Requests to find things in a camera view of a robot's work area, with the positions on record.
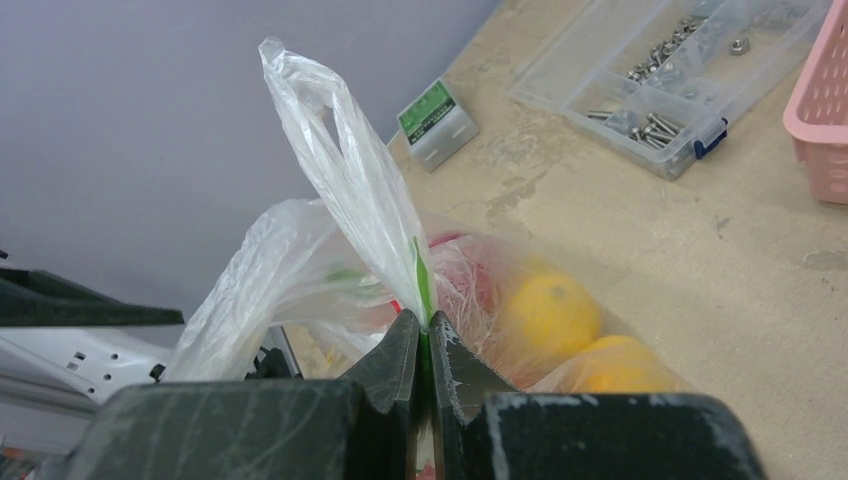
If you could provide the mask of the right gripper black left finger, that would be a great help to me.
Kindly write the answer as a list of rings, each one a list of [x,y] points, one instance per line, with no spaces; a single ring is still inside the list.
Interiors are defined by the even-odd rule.
[[[332,380],[120,390],[70,457],[70,479],[410,479],[419,326],[401,313]]]

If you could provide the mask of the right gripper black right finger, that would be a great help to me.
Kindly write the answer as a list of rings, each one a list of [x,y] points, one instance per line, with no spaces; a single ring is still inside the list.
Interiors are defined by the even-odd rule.
[[[698,394],[516,390],[443,312],[429,326],[439,479],[764,479],[745,428]]]

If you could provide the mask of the clear plastic bag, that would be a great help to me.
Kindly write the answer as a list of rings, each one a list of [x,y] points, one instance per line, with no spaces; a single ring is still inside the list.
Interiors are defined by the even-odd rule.
[[[526,246],[418,211],[341,76],[273,37],[258,52],[283,131],[318,196],[273,205],[248,229],[179,339],[188,369],[219,372],[272,327],[294,324],[329,359],[355,362],[406,309],[422,330],[443,312],[466,347],[521,390],[589,393],[564,385],[582,350],[540,363],[501,327],[525,277],[569,274]]]

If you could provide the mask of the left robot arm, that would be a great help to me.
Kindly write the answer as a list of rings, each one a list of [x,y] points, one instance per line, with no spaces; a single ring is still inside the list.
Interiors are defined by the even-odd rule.
[[[178,309],[126,302],[1,257],[1,453],[63,454],[115,394],[162,382],[299,378],[284,331],[274,327],[219,372],[188,369]]]

